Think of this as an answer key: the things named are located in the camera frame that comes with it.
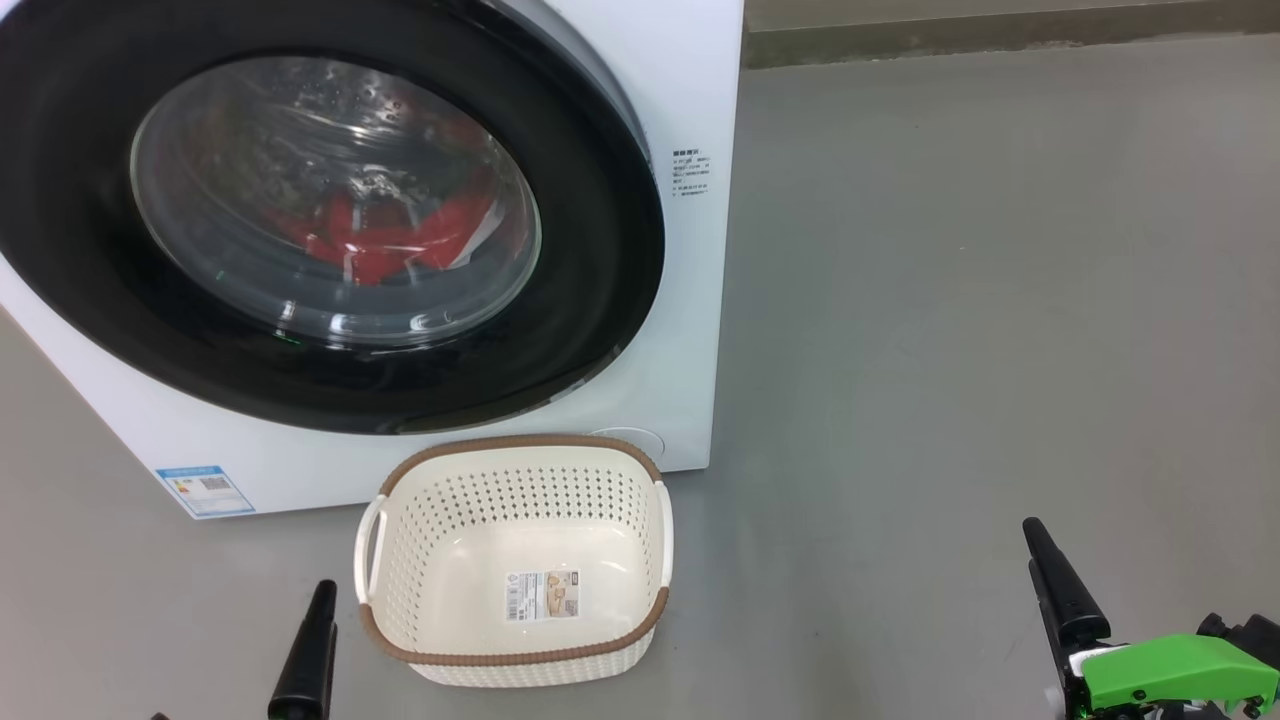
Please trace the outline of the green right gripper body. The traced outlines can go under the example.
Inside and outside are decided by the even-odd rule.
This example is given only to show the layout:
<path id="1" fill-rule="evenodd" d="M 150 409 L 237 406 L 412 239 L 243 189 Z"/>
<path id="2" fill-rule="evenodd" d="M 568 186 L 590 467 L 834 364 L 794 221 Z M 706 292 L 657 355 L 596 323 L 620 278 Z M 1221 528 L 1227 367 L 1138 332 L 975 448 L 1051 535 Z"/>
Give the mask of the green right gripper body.
<path id="1" fill-rule="evenodd" d="M 1059 720 L 1265 720 L 1280 706 L 1280 624 L 1229 626 L 1210 614 L 1193 634 L 1137 644 L 1064 644 L 1050 633 Z"/>

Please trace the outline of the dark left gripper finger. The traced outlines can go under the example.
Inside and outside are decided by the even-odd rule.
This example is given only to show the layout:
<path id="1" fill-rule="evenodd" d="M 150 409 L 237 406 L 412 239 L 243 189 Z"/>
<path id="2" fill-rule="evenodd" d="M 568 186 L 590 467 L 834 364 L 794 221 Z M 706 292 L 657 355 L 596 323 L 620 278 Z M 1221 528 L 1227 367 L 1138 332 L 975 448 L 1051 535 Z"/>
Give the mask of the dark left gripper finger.
<path id="1" fill-rule="evenodd" d="M 337 584 L 317 583 L 268 702 L 268 720 L 329 720 L 337 655 Z"/>

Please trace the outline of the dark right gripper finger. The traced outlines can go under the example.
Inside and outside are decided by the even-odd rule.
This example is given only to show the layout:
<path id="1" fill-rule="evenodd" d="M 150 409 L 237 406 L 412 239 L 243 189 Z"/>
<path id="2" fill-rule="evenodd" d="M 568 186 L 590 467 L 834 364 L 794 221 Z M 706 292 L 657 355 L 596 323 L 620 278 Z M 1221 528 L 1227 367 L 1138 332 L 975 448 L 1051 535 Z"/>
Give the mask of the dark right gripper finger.
<path id="1" fill-rule="evenodd" d="M 1024 519 L 1021 532 L 1050 648 L 1075 653 L 1101 647 L 1111 638 L 1112 628 L 1075 568 L 1039 518 Z"/>

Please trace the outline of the red garment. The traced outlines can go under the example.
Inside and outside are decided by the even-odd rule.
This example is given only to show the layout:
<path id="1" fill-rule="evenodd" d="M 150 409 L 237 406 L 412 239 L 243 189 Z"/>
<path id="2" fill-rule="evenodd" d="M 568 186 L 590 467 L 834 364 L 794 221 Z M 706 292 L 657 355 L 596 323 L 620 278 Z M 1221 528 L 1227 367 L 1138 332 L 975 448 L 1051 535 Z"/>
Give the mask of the red garment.
<path id="1" fill-rule="evenodd" d="M 398 199 L 360 202 L 346 190 L 333 190 L 307 211 L 269 210 L 266 219 L 306 255 L 344 272 L 348 282 L 376 286 L 411 269 L 467 265 L 500 227 L 506 208 L 490 190 L 462 190 L 416 217 Z"/>

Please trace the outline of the black round washer door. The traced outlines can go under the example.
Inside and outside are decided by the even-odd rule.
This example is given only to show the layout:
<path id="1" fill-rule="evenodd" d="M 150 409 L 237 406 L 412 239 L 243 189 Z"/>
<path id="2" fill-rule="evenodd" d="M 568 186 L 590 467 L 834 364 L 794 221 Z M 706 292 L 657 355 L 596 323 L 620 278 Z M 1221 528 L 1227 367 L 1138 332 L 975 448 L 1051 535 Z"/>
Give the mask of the black round washer door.
<path id="1" fill-rule="evenodd" d="M 346 190 L 426 217 L 490 190 L 467 265 L 356 286 L 269 227 Z M 659 284 L 643 135 L 549 31 L 485 0 L 15 0 L 0 13 L 0 259 L 129 369 L 310 430 L 407 436 L 550 401 Z"/>

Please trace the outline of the cream laundry basket brown rim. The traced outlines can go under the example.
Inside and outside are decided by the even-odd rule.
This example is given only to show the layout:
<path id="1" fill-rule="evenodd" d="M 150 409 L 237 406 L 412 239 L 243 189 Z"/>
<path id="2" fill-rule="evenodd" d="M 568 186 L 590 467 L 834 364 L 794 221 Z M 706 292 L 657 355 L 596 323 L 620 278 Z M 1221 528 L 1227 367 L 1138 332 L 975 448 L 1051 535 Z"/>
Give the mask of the cream laundry basket brown rim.
<path id="1" fill-rule="evenodd" d="M 365 509 L 353 552 L 367 637 L 442 685 L 513 689 L 617 676 L 669 598 L 675 519 L 644 456 L 585 436 L 428 448 Z M 579 618 L 506 620 L 506 574 L 577 570 Z"/>

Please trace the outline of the product label sticker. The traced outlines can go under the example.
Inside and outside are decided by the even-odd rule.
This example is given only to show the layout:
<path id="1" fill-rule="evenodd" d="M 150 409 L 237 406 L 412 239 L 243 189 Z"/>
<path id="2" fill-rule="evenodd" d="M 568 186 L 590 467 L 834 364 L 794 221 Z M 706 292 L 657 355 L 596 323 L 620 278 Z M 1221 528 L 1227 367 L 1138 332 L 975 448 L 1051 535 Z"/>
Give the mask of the product label sticker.
<path id="1" fill-rule="evenodd" d="M 581 588 L 581 574 L 577 570 L 507 573 L 506 620 L 538 623 L 579 618 Z"/>

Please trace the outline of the white front-load washing machine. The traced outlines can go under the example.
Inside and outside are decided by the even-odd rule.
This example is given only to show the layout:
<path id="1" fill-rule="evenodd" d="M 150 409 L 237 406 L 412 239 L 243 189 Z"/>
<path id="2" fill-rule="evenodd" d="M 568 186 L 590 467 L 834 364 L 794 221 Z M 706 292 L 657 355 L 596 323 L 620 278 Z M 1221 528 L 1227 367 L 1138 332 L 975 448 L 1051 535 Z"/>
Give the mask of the white front-load washing machine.
<path id="1" fill-rule="evenodd" d="M 666 442 L 667 471 L 709 464 L 744 0 L 485 1 L 582 56 L 637 122 L 666 228 L 639 332 L 598 373 L 498 421 L 407 436 L 310 430 L 150 380 L 42 306 L 0 259 L 0 306 L 188 516 L 155 470 L 220 466 L 268 514 L 362 503 L 411 454 L 466 439 L 637 427 Z"/>

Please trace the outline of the blue energy label sticker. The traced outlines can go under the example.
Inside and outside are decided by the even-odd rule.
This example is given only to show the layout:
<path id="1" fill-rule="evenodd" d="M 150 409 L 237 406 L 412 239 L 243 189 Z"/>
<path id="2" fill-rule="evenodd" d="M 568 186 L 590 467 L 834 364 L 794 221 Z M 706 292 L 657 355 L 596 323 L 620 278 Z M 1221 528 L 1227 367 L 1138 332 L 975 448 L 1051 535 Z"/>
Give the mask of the blue energy label sticker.
<path id="1" fill-rule="evenodd" d="M 256 512 L 220 466 L 157 469 L 155 474 L 192 518 L 230 518 Z"/>

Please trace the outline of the round white filter cover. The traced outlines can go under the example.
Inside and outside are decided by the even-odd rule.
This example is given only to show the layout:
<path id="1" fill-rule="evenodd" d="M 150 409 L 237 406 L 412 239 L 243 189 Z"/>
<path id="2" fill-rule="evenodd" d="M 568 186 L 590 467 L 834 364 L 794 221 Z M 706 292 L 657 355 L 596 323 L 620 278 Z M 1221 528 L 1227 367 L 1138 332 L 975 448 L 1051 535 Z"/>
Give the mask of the round white filter cover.
<path id="1" fill-rule="evenodd" d="M 585 434 L 602 448 L 609 448 L 634 457 L 644 456 L 646 462 L 666 471 L 663 457 L 666 442 L 654 432 L 637 427 L 608 427 Z"/>

